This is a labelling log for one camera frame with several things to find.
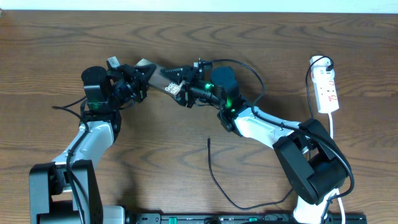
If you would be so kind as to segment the Galaxy smartphone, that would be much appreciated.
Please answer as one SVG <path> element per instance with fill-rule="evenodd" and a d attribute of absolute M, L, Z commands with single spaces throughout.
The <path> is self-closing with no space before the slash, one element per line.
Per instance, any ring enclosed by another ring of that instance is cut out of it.
<path fill-rule="evenodd" d="M 164 67 L 150 60 L 142 58 L 136 63 L 136 66 L 145 66 L 149 64 L 154 64 L 156 66 L 155 71 L 149 79 L 149 85 L 172 97 L 178 95 L 180 90 L 183 88 L 184 82 L 181 82 L 181 84 L 178 85 L 175 82 L 168 80 L 167 78 L 162 76 L 160 72 L 162 69 L 164 69 Z"/>

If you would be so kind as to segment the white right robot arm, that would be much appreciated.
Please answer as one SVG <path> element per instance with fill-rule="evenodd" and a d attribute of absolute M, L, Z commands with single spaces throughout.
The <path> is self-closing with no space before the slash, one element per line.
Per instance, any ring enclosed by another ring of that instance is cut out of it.
<path fill-rule="evenodd" d="M 200 100 L 219 109 L 225 130 L 255 139 L 272 148 L 298 195 L 293 218 L 298 223 L 325 223 L 332 200 L 341 198 L 338 189 L 352 179 L 351 166 L 321 122 L 286 121 L 261 111 L 245 99 L 231 67 L 211 71 L 210 81 L 197 67 L 161 69 L 170 80 L 166 90 L 175 100 L 190 107 Z"/>

